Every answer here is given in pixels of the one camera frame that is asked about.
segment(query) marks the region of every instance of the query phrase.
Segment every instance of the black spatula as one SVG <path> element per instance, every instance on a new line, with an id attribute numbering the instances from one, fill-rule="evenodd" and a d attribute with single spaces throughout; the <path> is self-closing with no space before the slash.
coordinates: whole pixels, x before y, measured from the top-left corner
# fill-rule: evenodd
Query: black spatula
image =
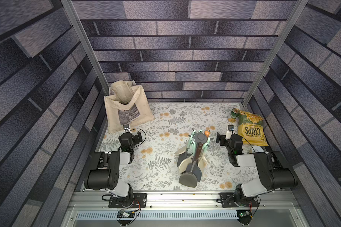
<path id="1" fill-rule="evenodd" d="M 202 143 L 198 143 L 198 146 L 196 148 L 196 154 L 193 157 L 193 164 L 190 172 L 182 173 L 182 175 L 179 177 L 179 183 L 188 186 L 188 187 L 196 187 L 197 186 L 197 177 L 192 173 L 193 168 L 195 167 L 195 164 L 200 157 L 200 153 L 202 150 Z"/>

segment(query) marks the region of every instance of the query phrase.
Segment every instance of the table surface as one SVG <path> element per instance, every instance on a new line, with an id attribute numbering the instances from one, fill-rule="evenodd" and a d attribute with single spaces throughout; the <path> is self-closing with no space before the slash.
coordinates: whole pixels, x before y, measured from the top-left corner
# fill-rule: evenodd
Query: table surface
<path id="1" fill-rule="evenodd" d="M 146 132 L 146 140 L 134 148 L 131 164 L 120 165 L 120 179 L 131 184 L 134 190 L 229 191 L 257 177 L 256 168 L 232 166 L 227 149 L 215 143 L 216 133 L 225 134 L 227 125 L 234 125 L 237 132 L 238 120 L 231 123 L 228 117 L 233 108 L 240 108 L 238 103 L 150 103 L 149 106 L 155 120 L 136 127 Z M 178 156 L 174 155 L 185 145 L 192 129 L 210 130 L 210 137 L 214 138 L 205 154 L 210 164 L 206 164 L 204 176 L 196 188 L 178 182 Z M 117 150 L 122 133 L 109 134 L 106 130 L 99 151 Z M 244 153 L 251 153 L 249 144 L 244 144 L 243 149 Z"/>

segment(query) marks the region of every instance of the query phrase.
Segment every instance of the metal post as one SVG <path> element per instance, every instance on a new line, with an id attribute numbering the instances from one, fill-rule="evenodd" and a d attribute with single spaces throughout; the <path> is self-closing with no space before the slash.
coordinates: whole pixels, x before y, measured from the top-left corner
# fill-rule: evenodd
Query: metal post
<path id="1" fill-rule="evenodd" d="M 282 29 L 281 33 L 278 35 L 277 40 L 275 41 L 275 43 L 274 43 L 272 49 L 270 50 L 267 58 L 265 59 L 263 65 L 261 66 L 258 74 L 256 75 L 255 80 L 251 84 L 248 92 L 246 93 L 246 96 L 245 96 L 244 100 L 242 101 L 243 106 L 246 106 L 249 103 L 249 101 L 250 101 L 251 97 L 253 96 L 255 90 L 257 89 L 261 79 L 263 78 L 265 73 L 267 73 L 267 70 L 268 70 L 270 64 L 272 63 L 273 59 L 277 55 L 277 52 L 279 51 L 280 47 L 284 43 L 286 37 L 291 32 L 293 25 L 297 21 L 299 15 L 303 11 L 307 2 L 308 2 L 308 0 L 298 0 L 297 1 L 296 5 L 294 6 L 294 8 L 291 12 L 291 15 L 289 16 L 288 20 L 286 20 L 284 28 Z"/>
<path id="2" fill-rule="evenodd" d="M 91 61 L 91 64 L 93 66 L 93 69 L 95 70 L 95 73 L 97 75 L 97 78 L 100 80 L 102 87 L 104 88 L 105 95 L 109 95 L 109 84 L 106 81 L 104 72 L 101 69 L 100 63 L 97 60 L 95 56 L 95 52 L 93 51 L 93 48 L 91 46 L 90 41 L 88 40 L 88 37 L 86 35 L 86 32 L 81 24 L 80 18 L 77 15 L 76 10 L 74 9 L 74 6 L 72 4 L 71 0 L 61 0 L 62 5 L 64 7 L 64 10 L 66 11 L 69 20 L 71 21 L 74 30 L 76 31 L 78 38 L 80 39 L 83 48 L 85 49 L 85 52 L 88 56 L 88 58 Z"/>

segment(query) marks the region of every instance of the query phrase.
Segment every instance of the wooden handle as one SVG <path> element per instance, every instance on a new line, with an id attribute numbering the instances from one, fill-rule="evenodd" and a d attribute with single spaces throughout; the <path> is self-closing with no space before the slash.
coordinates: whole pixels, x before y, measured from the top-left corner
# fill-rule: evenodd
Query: wooden handle
<path id="1" fill-rule="evenodd" d="M 198 146 L 197 146 L 197 149 L 196 149 L 196 154 L 195 154 L 195 157 L 193 158 L 193 161 L 197 161 L 198 158 L 200 157 L 200 154 L 201 154 L 201 150 L 202 150 L 202 143 L 198 143 Z"/>

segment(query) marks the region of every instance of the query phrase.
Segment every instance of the can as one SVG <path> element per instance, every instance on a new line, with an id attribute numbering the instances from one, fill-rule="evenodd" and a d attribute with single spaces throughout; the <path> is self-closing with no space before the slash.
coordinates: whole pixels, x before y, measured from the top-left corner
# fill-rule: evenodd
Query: can
<path id="1" fill-rule="evenodd" d="M 236 119 L 240 115 L 240 110 L 238 108 L 234 108 L 231 110 L 230 117 Z"/>

